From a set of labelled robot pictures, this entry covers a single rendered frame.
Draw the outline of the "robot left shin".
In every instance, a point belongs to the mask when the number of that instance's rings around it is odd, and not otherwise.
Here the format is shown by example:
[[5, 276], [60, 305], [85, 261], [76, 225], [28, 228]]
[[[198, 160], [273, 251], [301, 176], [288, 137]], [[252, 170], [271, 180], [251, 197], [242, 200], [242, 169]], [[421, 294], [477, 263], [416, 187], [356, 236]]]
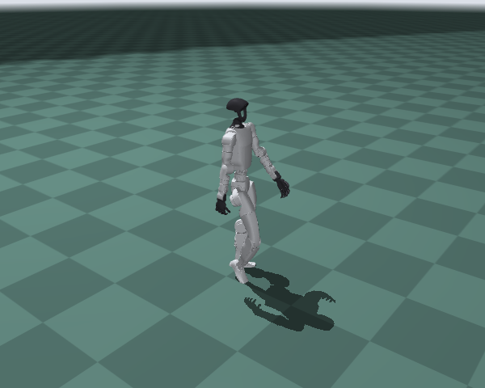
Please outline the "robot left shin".
[[240, 251], [242, 249], [243, 244], [245, 243], [247, 236], [248, 236], [247, 231], [244, 233], [239, 233], [238, 231], [235, 231], [235, 237], [234, 237], [235, 259], [239, 259], [241, 255]]

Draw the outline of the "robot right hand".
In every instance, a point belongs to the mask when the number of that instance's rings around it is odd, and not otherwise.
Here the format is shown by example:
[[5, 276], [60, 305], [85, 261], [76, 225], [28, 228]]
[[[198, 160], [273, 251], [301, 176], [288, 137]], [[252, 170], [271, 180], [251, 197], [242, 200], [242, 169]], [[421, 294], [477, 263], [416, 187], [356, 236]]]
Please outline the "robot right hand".
[[[226, 194], [223, 196], [223, 200], [220, 200], [217, 198], [216, 211], [218, 211], [221, 214], [227, 215], [228, 213], [230, 213], [230, 211], [226, 207], [225, 201], [226, 201]], [[226, 211], [228, 213], [226, 213]]]

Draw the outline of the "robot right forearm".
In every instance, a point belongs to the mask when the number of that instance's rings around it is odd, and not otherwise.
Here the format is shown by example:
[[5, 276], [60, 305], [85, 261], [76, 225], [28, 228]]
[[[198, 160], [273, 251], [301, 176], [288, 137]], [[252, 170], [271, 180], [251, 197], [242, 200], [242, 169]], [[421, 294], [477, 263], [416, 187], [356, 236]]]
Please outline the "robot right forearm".
[[229, 180], [230, 180], [230, 176], [226, 174], [227, 172], [227, 166], [226, 165], [222, 165], [221, 167], [221, 171], [220, 171], [220, 186], [218, 188], [218, 194], [217, 194], [217, 198], [220, 199], [220, 200], [223, 200], [223, 196], [228, 192], [229, 188]]

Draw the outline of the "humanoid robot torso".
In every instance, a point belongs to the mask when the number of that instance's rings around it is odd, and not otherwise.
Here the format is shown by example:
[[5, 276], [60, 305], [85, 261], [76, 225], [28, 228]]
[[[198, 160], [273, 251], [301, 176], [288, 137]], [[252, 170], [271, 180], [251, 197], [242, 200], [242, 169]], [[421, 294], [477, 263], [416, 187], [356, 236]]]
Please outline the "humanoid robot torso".
[[252, 159], [252, 132], [250, 125], [242, 123], [245, 127], [243, 129], [238, 129], [239, 124], [236, 124], [232, 129], [227, 129], [226, 133], [233, 132], [236, 133], [236, 144], [233, 148], [232, 158], [230, 164], [233, 164], [234, 178], [231, 181], [231, 192], [237, 187], [241, 191], [248, 192], [250, 187], [250, 180], [247, 176], [248, 168], [251, 166]]

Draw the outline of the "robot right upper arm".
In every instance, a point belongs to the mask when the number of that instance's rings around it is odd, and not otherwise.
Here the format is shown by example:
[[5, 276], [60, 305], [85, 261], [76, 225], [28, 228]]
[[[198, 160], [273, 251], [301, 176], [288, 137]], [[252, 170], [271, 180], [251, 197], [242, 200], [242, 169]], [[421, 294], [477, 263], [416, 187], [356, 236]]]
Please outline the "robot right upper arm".
[[[222, 165], [227, 166], [226, 174], [232, 174], [234, 172], [233, 164], [230, 164], [230, 160], [232, 158], [233, 148], [236, 144], [236, 133], [228, 132], [222, 137]], [[222, 166], [221, 165], [221, 166]]]

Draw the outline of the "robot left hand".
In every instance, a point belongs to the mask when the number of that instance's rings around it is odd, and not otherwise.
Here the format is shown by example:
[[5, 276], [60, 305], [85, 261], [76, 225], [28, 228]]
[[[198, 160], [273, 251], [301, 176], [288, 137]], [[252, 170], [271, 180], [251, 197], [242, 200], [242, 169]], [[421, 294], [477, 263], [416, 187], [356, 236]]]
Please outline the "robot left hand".
[[277, 187], [280, 189], [281, 197], [284, 198], [289, 194], [289, 184], [281, 179], [281, 176], [278, 171], [275, 171], [276, 178], [273, 180], [274, 182], [277, 182]]

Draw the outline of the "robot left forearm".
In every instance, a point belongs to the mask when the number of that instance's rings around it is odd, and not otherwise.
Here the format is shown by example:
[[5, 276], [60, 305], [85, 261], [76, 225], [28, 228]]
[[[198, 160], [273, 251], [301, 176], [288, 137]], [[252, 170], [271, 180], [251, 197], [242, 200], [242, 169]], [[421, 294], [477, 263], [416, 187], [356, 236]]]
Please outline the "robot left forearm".
[[266, 172], [271, 176], [272, 179], [277, 177], [275, 174], [276, 168], [272, 165], [267, 153], [260, 159], [260, 163], [263, 164]]

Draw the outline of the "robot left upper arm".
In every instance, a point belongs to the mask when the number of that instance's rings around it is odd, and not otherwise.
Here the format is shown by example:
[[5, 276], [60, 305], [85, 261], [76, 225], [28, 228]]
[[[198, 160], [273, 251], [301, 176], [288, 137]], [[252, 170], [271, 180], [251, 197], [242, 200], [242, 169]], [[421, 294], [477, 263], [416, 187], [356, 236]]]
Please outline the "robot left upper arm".
[[259, 139], [257, 137], [257, 134], [255, 132], [255, 126], [253, 123], [249, 122], [247, 123], [248, 125], [250, 125], [251, 127], [251, 132], [252, 132], [252, 149], [255, 153], [255, 156], [258, 157], [258, 158], [262, 158], [266, 153], [266, 149], [264, 147], [260, 147], [259, 146]]

